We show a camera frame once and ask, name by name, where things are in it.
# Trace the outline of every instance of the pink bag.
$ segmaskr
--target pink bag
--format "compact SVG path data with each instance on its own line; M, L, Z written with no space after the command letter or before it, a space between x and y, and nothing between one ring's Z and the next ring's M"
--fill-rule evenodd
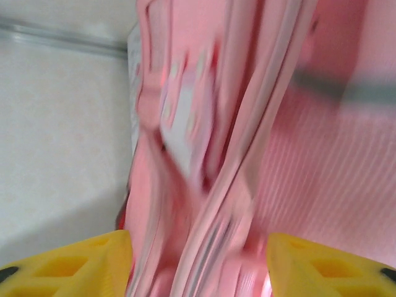
M396 265L393 1L137 10L126 296L270 296L274 231Z

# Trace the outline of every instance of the yellow plastic part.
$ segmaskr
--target yellow plastic part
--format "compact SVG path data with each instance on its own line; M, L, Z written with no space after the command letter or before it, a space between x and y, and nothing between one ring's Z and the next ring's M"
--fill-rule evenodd
M393 268L281 233L270 235L267 265L274 297L394 297Z
M0 296L122 297L131 264L129 233L114 231L8 264Z

